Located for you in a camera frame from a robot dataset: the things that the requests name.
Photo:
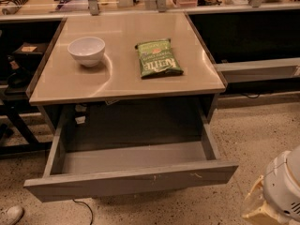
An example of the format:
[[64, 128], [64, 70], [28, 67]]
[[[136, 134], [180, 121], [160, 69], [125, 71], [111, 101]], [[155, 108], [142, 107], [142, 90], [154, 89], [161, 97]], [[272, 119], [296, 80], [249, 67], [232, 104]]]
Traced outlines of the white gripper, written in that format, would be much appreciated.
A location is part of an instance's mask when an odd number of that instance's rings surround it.
[[284, 151], [268, 164], [264, 178], [258, 177], [244, 199], [241, 217], [251, 225], [281, 225], [269, 204], [300, 221], [300, 150]]

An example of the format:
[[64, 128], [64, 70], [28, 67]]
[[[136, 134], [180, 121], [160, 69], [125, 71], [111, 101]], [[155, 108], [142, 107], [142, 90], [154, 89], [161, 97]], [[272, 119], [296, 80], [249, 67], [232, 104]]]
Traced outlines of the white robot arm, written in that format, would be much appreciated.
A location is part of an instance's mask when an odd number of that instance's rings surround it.
[[289, 225], [300, 221], [300, 146], [271, 161], [253, 184], [241, 210], [252, 225]]

